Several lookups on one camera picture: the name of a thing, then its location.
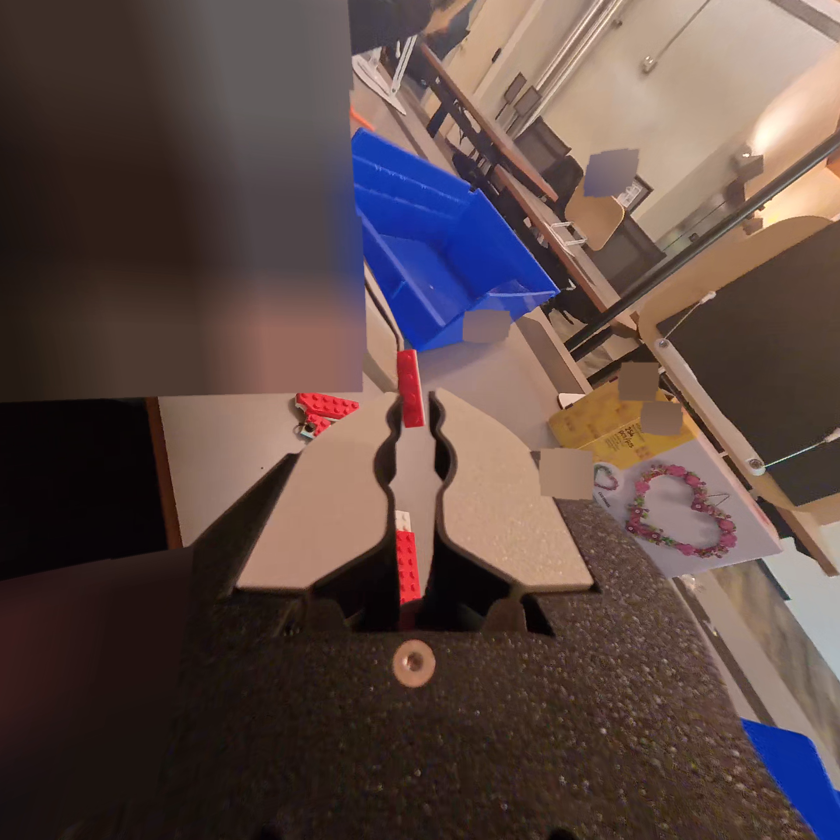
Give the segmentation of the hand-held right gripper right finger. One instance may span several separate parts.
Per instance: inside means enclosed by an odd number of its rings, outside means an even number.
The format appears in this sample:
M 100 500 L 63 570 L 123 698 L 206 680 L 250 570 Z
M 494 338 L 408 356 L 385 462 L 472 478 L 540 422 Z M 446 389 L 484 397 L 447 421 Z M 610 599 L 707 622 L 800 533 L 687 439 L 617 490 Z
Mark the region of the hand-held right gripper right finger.
M 444 545 L 523 593 L 590 590 L 592 575 L 556 503 L 541 492 L 531 449 L 451 391 L 432 391 L 429 412 Z

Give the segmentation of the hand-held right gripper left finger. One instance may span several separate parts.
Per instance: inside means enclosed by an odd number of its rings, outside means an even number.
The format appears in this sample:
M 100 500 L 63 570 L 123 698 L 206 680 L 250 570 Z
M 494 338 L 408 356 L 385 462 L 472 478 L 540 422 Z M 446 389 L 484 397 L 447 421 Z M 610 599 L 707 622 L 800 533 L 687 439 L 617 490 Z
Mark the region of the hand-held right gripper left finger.
M 366 400 L 305 446 L 239 573 L 239 590 L 304 592 L 394 530 L 402 408 L 395 392 Z

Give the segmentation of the red toy brick plate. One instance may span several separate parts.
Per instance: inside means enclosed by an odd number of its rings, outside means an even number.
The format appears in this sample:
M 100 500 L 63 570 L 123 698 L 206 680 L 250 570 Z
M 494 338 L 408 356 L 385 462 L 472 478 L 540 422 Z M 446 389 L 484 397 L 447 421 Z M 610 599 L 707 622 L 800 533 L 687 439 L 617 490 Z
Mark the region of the red toy brick plate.
M 398 392 L 402 398 L 404 427 L 425 426 L 425 397 L 415 350 L 400 350 L 397 352 L 396 372 Z
M 419 579 L 415 534 L 398 529 L 395 534 L 395 557 L 400 592 L 400 604 L 418 601 L 423 596 Z

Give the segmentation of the grey desk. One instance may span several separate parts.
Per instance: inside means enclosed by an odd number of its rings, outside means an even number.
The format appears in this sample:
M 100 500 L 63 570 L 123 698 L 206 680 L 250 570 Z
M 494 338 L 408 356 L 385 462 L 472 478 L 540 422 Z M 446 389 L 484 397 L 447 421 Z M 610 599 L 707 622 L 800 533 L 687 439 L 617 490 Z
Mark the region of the grey desk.
M 505 424 L 531 449 L 552 445 L 547 421 L 559 407 L 560 384 L 583 393 L 583 376 L 560 351 L 544 316 L 545 336 L 531 343 L 518 326 L 493 345 L 462 346 L 421 356 L 426 388 L 441 385 Z M 193 542 L 283 456 L 303 443 L 292 431 L 291 395 L 162 397 L 162 430 L 184 543 Z M 422 580 L 432 551 L 434 443 L 427 430 L 410 429 L 397 447 L 397 507 L 411 514 Z M 713 650 L 712 659 L 737 712 L 767 725 L 793 729 L 782 715 L 784 682 L 759 643 L 709 574 L 674 587 Z

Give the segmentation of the wooden top desk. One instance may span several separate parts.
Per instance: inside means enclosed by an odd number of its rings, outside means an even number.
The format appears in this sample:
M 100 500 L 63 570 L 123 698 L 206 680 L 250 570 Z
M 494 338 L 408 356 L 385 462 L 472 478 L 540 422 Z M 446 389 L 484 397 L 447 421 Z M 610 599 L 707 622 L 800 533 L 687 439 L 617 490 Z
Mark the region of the wooden top desk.
M 534 165 L 520 152 L 512 138 L 493 119 L 487 117 L 450 76 L 448 69 L 435 53 L 422 43 L 421 54 L 427 65 L 427 87 L 435 95 L 438 107 L 427 122 L 426 131 L 435 138 L 447 118 L 451 118 L 488 168 L 474 185 L 484 188 L 491 183 L 497 168 L 507 171 L 538 196 L 552 201 L 558 193 L 543 178 Z
M 507 170 L 493 175 L 500 196 L 508 197 L 528 222 L 528 235 L 543 243 L 563 269 L 564 283 L 556 298 L 563 315 L 589 324 L 619 299 L 618 292 L 595 264 L 595 253 L 604 249 L 625 218 L 624 207 L 613 197 L 588 197 L 583 184 L 575 187 L 561 219 L 546 197 L 538 197 Z

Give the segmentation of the heart wreath print box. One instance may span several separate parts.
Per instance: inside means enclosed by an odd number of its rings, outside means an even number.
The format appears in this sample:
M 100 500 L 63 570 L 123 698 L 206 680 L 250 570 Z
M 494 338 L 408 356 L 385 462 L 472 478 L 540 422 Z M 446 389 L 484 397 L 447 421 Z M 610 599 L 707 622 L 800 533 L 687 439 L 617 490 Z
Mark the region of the heart wreath print box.
M 682 406 L 674 436 L 646 434 L 644 402 L 619 398 L 618 376 L 560 409 L 549 429 L 590 452 L 593 499 L 668 578 L 763 560 L 783 551 L 776 527 Z

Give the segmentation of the wood framed black panel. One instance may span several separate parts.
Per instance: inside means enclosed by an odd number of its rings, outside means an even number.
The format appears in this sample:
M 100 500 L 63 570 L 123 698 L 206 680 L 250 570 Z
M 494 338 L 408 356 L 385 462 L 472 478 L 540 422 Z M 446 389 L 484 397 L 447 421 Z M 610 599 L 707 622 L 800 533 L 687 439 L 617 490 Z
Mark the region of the wood framed black panel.
M 646 295 L 643 342 L 829 576 L 838 524 L 838 221 L 721 242 Z

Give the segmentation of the beige chair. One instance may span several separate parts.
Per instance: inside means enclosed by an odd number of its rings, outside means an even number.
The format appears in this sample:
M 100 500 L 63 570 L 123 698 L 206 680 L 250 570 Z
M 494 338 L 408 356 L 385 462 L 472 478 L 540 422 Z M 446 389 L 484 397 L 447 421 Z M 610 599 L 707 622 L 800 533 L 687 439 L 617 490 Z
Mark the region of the beige chair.
M 587 245 L 600 250 L 613 236 L 625 216 L 625 208 L 613 196 L 586 196 L 581 182 L 564 209 L 565 226 L 574 230 L 568 246 Z

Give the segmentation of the black pole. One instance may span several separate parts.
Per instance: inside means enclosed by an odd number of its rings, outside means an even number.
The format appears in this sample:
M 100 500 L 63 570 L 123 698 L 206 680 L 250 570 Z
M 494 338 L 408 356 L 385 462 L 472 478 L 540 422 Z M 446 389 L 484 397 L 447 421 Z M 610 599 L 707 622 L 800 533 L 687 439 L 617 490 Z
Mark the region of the black pole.
M 662 259 L 652 269 L 643 274 L 618 300 L 604 310 L 597 320 L 585 325 L 564 342 L 570 351 L 572 359 L 579 361 L 589 352 L 599 347 L 603 341 L 597 336 L 609 328 L 617 317 L 635 305 L 649 292 L 657 288 L 678 270 L 701 255 L 729 234 L 734 228 L 754 213 L 762 210 L 766 204 L 780 195 L 787 187 L 798 181 L 806 173 L 813 170 L 820 163 L 836 152 L 839 147 L 839 128 L 803 155 L 798 161 L 776 176 L 769 184 L 761 188 L 750 199 L 744 201 L 736 210 L 721 220 L 687 248 L 677 255 Z

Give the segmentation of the white stand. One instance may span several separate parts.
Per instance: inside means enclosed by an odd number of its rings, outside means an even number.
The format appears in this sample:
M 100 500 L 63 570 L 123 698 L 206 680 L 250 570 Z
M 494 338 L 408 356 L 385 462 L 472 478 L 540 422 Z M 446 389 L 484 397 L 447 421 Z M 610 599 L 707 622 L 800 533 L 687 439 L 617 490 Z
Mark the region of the white stand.
M 397 63 L 390 81 L 382 75 L 382 48 L 369 50 L 351 58 L 351 66 L 357 78 L 402 116 L 406 116 L 407 111 L 398 94 L 417 41 L 418 36 L 414 35 L 403 42 L 397 42 Z

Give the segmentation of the metal conduit pipes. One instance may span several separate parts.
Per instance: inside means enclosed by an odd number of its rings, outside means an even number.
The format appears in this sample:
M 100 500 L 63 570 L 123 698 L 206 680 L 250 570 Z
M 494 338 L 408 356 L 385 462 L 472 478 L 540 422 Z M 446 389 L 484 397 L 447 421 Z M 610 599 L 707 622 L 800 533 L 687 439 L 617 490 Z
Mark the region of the metal conduit pipes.
M 582 11 L 567 32 L 561 46 L 556 49 L 535 83 L 541 96 L 548 94 L 550 85 L 561 72 L 571 66 L 572 60 L 585 49 L 585 44 L 596 36 L 599 27 L 611 23 L 623 4 L 623 1 L 584 2 Z

